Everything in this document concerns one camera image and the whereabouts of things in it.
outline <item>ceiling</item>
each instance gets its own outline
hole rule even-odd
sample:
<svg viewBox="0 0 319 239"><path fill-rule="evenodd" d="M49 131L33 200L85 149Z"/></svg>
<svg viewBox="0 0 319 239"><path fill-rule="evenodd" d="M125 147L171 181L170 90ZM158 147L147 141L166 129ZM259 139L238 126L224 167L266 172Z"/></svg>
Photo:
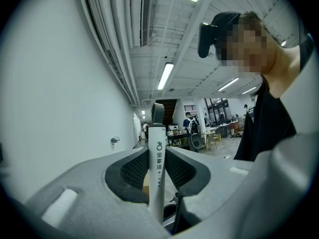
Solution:
<svg viewBox="0 0 319 239"><path fill-rule="evenodd" d="M209 57L202 59L197 55L198 26L201 22L211 22L222 11L244 13L251 10L264 20L272 34L287 41L287 47L298 44L298 19L287 0L199 0L197 3L152 0L148 45L130 49L142 106L146 104L145 100L189 96L234 98L259 85L261 78L258 75L221 67L215 59L213 46ZM166 62L173 62L174 68L165 88L159 91L157 87ZM217 91L235 77L239 80L223 93Z"/></svg>

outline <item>black t-shirt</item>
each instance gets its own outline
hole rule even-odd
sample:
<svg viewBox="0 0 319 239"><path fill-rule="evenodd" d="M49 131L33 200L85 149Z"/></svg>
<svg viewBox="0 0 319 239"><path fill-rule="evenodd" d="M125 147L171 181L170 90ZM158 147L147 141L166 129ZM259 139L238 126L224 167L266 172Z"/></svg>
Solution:
<svg viewBox="0 0 319 239"><path fill-rule="evenodd" d="M301 70L314 46L310 37L300 44ZM261 88L254 107L254 122L247 113L244 133L234 159L255 161L258 153L271 150L279 141L296 134L281 100L274 98L264 84Z"/></svg>

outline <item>air vent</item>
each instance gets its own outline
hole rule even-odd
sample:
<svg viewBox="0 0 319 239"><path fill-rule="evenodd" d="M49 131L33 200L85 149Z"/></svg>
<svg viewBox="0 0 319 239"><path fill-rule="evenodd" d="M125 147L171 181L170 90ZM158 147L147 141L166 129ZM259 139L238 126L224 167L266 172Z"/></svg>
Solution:
<svg viewBox="0 0 319 239"><path fill-rule="evenodd" d="M184 110L185 110L185 112L195 112L196 106L195 105L184 106Z"/></svg>
<svg viewBox="0 0 319 239"><path fill-rule="evenodd" d="M148 44L149 38L149 21L151 15L151 0L142 0L141 7L141 47Z"/></svg>

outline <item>backpack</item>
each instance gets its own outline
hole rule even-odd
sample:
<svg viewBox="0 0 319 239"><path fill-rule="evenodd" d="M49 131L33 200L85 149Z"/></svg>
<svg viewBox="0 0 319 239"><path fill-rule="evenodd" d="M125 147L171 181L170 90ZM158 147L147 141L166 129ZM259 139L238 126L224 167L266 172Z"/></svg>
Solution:
<svg viewBox="0 0 319 239"><path fill-rule="evenodd" d="M190 135L199 134L200 126L199 126L199 123L198 123L197 119L192 117L192 119L191 118L187 118L187 120L189 121L189 125L187 127L188 133Z"/></svg>

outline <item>table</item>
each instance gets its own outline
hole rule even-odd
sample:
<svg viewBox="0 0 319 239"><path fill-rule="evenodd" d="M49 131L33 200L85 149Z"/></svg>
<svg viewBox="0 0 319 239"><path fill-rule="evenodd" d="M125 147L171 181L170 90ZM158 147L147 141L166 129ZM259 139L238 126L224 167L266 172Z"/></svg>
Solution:
<svg viewBox="0 0 319 239"><path fill-rule="evenodd" d="M167 139L168 139L168 145L172 146L172 144L170 143L170 141L173 141L175 139L181 139L181 138L187 138L187 134L186 133L180 133L180 134L176 134L176 135L168 135ZM183 144L177 147L183 148L183 147L188 147L188 144Z"/></svg>
<svg viewBox="0 0 319 239"><path fill-rule="evenodd" d="M234 130L234 133L237 131L237 129L239 128L238 126L238 121L233 121L230 123L229 125L229 129L230 129L230 132L232 131L232 129Z"/></svg>
<svg viewBox="0 0 319 239"><path fill-rule="evenodd" d="M218 127L211 127L210 131L216 131L215 134L220 135L220 130Z"/></svg>

